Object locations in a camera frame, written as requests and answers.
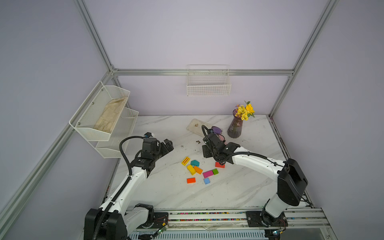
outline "mesh shelf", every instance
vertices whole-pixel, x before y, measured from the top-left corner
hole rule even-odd
[[[229,65],[189,65],[188,96],[229,96]]]
[[[111,126],[110,133],[93,129],[106,105],[111,100],[126,97],[124,102],[121,103],[125,106],[130,93],[128,90],[116,86],[105,86],[101,82],[98,83],[98,85],[99,84],[101,84],[102,87],[92,99],[92,102],[88,105],[83,115],[76,121],[75,114],[70,120],[70,125],[87,140],[103,158],[120,158],[122,157],[119,150],[120,142],[132,134],[139,112],[122,107],[121,111],[112,113],[112,115],[117,115],[116,118],[113,118],[116,121],[114,125]],[[129,141],[124,142],[122,146],[124,151],[127,149],[128,142]]]

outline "light blue block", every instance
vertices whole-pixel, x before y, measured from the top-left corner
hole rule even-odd
[[[193,160],[193,161],[191,161],[191,165],[198,167],[198,166],[200,166],[200,163],[196,160]]]

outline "vase with flowers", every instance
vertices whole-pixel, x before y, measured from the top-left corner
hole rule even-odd
[[[243,128],[243,120],[247,121],[250,116],[255,117],[253,107],[251,102],[244,101],[244,105],[237,105],[236,109],[233,111],[233,120],[231,125],[228,128],[228,136],[231,138],[238,138],[241,135],[241,130]]]

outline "purple glass vase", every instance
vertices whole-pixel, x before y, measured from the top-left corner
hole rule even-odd
[[[228,128],[228,136],[231,138],[238,138],[241,135],[241,129],[243,128],[243,120],[235,116],[237,109],[233,111],[233,120],[231,125]]]

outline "magenta block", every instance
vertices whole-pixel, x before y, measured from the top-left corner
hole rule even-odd
[[[214,173],[212,172],[212,170],[208,171],[208,172],[203,172],[204,178],[207,178],[207,177],[210,177],[210,176],[213,176],[213,175],[214,175]]]

